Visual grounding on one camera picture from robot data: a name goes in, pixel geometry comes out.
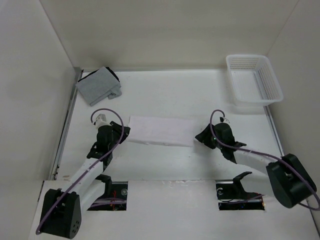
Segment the white tank top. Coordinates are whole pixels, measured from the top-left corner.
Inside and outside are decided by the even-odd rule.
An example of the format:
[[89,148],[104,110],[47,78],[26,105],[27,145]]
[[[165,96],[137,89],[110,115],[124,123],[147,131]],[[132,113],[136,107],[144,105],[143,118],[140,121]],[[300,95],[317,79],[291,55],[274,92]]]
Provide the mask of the white tank top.
[[192,119],[131,116],[127,141],[145,145],[192,147],[197,124]]

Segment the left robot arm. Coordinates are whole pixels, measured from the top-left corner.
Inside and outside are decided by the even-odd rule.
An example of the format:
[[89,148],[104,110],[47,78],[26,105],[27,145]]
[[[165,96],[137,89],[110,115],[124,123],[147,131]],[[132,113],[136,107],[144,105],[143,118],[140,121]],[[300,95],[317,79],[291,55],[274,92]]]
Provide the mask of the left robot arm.
[[73,239],[85,211],[125,211],[127,183],[113,183],[103,172],[113,159],[112,150],[130,134],[130,128],[114,121],[96,120],[96,142],[80,169],[58,189],[49,189],[43,199],[37,235],[45,233]]

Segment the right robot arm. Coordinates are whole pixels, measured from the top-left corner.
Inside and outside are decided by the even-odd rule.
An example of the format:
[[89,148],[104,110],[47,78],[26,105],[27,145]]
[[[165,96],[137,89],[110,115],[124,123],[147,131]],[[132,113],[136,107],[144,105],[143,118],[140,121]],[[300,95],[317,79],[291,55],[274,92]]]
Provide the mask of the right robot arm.
[[276,157],[269,153],[248,148],[235,140],[229,124],[221,122],[207,127],[195,136],[206,147],[219,149],[222,156],[234,164],[248,166],[267,176],[266,194],[290,209],[317,194],[317,187],[311,176],[294,154]]

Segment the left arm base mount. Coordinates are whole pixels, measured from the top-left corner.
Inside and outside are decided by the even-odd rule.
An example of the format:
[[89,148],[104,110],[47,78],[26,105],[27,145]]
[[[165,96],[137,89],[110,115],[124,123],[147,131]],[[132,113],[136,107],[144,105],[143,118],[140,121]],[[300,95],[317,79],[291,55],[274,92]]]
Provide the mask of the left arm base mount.
[[128,182],[113,182],[110,176],[99,175],[87,192],[87,211],[126,211]]

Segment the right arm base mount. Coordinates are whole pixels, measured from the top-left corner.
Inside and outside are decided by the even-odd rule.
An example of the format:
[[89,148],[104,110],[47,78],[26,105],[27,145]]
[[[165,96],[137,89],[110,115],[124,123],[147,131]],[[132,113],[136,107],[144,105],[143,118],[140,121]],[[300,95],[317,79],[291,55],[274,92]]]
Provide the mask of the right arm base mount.
[[252,172],[246,171],[231,180],[216,181],[216,196],[220,211],[265,210],[263,195],[246,192],[241,184],[241,180],[250,174]]

